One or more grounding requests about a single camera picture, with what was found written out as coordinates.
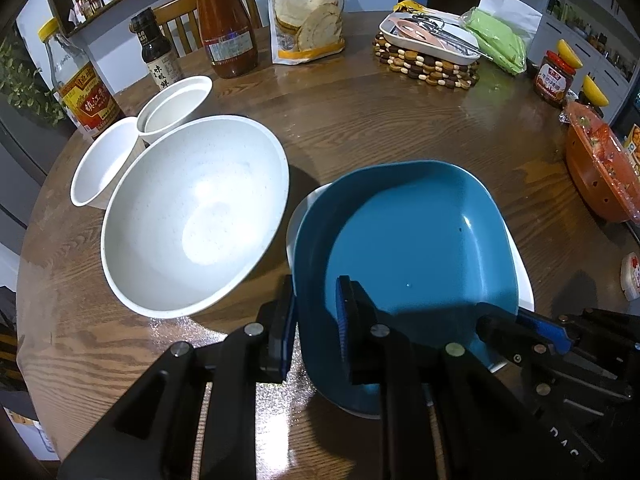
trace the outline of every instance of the wooden table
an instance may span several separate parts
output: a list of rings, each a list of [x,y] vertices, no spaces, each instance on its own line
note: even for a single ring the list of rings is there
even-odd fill
[[[288,271],[284,233],[311,190],[342,174],[397,160],[438,158],[475,174],[497,202],[529,273],[536,310],[623,310],[620,261],[637,248],[622,225],[593,216],[563,160],[558,111],[531,83],[483,62],[469,91],[434,88],[389,72],[371,40],[382,12],[345,17],[347,47],[300,66],[272,65],[268,30],[260,67],[217,79],[212,111],[251,117],[274,131],[290,163],[291,191],[274,243],[227,298],[190,318],[153,320],[127,310],[100,266],[103,212],[74,207],[69,185],[88,144],[76,133],[36,202],[18,276],[18,363],[61,458],[174,340],[220,340],[254,319]],[[187,75],[213,75],[203,50],[181,60]],[[137,113],[157,91],[150,76],[118,101]],[[516,384],[517,368],[500,377]],[[259,387],[260,478],[373,478],[378,424],[342,412],[308,382],[300,354],[286,386]]]

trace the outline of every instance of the flour bag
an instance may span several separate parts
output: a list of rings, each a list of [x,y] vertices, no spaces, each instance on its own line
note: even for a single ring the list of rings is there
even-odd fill
[[[344,48],[344,0],[268,1],[274,63],[305,63]]]

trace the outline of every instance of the blue bowl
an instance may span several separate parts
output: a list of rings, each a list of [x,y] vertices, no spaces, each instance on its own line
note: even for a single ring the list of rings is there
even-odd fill
[[[500,360],[476,335],[476,304],[515,315],[516,273],[502,216],[468,171],[437,160],[356,170],[331,184],[300,226],[293,280],[309,377],[338,406],[375,416],[378,386],[349,384],[340,357],[342,274],[412,341],[459,342],[487,367]]]

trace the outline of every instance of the red lid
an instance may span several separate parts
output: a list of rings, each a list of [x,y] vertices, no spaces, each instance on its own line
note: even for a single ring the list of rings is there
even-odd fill
[[[571,68],[567,65],[567,63],[552,50],[547,50],[546,56],[569,75],[575,75],[575,68]]]

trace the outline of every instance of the black bottle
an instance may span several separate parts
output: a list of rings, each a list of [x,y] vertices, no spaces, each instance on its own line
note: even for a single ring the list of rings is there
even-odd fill
[[[131,30],[138,35],[142,44],[142,61],[146,63],[161,90],[184,78],[178,66],[175,50],[160,32],[151,8],[143,10],[131,19]]]

